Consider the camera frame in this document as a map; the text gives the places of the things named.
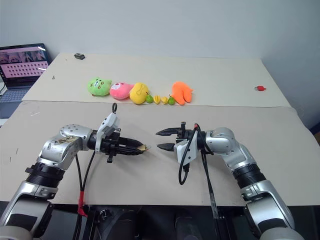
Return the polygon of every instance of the yellow plush toy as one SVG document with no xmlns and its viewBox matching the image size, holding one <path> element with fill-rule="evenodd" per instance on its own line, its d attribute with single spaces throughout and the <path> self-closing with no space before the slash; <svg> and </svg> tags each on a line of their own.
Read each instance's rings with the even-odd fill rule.
<svg viewBox="0 0 320 240">
<path fill-rule="evenodd" d="M 147 85 L 137 82 L 130 91 L 130 99 L 135 104 L 143 104 L 146 101 L 149 89 Z"/>
</svg>

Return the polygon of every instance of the plush toy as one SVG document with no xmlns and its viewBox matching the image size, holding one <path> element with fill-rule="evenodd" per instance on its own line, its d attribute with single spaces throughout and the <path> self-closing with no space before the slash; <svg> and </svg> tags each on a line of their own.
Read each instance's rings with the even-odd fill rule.
<svg viewBox="0 0 320 240">
<path fill-rule="evenodd" d="M 143 104 L 146 101 L 146 97 L 149 93 L 147 85 L 137 82 L 130 91 L 130 99 L 135 104 Z"/>
<path fill-rule="evenodd" d="M 105 96 L 109 94 L 111 82 L 111 80 L 94 77 L 89 81 L 87 89 L 93 96 Z"/>
<path fill-rule="evenodd" d="M 127 84 L 124 82 L 117 82 L 113 84 L 110 88 L 110 95 L 114 99 L 126 99 L 129 97 L 130 90 L 134 87 L 133 84 Z"/>
<path fill-rule="evenodd" d="M 184 82 L 176 81 L 172 85 L 172 95 L 175 101 L 180 104 L 184 105 L 185 102 L 190 103 L 192 99 L 192 92 L 193 90 Z"/>
</svg>

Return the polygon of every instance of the laptop screen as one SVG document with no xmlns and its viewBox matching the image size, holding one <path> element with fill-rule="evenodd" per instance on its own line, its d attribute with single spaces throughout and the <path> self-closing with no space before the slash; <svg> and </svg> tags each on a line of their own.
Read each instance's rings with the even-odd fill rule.
<svg viewBox="0 0 320 240">
<path fill-rule="evenodd" d="M 31 86 L 48 66 L 42 43 L 0 47 L 0 74 L 7 87 Z"/>
</svg>

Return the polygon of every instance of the yellow toy fruit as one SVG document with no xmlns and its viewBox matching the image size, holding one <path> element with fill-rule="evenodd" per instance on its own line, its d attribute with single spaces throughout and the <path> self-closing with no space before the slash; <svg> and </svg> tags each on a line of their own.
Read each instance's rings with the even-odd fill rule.
<svg viewBox="0 0 320 240">
<path fill-rule="evenodd" d="M 166 96 L 163 96 L 161 98 L 161 101 L 163 102 L 163 104 L 167 104 L 168 103 L 168 98 Z"/>
<path fill-rule="evenodd" d="M 130 91 L 130 99 L 135 104 L 143 104 L 146 101 L 149 89 L 147 85 L 137 82 Z"/>
<path fill-rule="evenodd" d="M 155 104 L 159 104 L 160 103 L 160 96 L 159 95 L 155 95 L 153 97 L 153 101 L 154 101 Z"/>
</svg>

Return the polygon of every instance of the red cable tie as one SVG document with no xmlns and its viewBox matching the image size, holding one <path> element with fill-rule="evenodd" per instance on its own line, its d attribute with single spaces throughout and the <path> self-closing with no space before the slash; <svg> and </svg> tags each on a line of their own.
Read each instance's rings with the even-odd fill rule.
<svg viewBox="0 0 320 240">
<path fill-rule="evenodd" d="M 84 211 L 84 201 L 85 201 L 85 192 L 80 191 L 79 200 L 78 200 L 78 214 L 84 217 L 88 217 L 88 215 Z"/>
</svg>

